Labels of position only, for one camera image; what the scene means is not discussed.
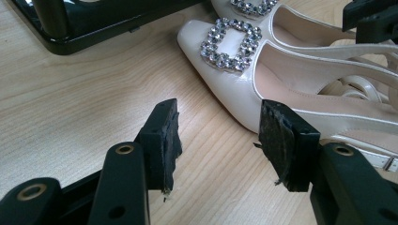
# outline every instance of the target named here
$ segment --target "crystal embellishment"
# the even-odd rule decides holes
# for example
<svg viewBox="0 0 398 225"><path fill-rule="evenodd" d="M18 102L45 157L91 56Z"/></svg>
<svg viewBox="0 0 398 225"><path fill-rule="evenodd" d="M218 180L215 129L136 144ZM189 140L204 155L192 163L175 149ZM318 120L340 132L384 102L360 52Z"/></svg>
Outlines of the crystal embellishment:
<svg viewBox="0 0 398 225"><path fill-rule="evenodd" d="M230 28L246 33L237 50L237 55L233 57L230 57L227 53L217 52L218 44L222 42L226 31ZM250 57L254 55L261 38L259 27L253 27L249 23L239 22L235 19L218 19L207 33L207 40L202 42L200 54L208 64L215 68L229 72L243 72L250 66L252 62Z"/></svg>
<svg viewBox="0 0 398 225"><path fill-rule="evenodd" d="M245 0L231 0L230 3L238 14L256 19L268 15L278 3L278 0L261 0L258 6L246 3Z"/></svg>

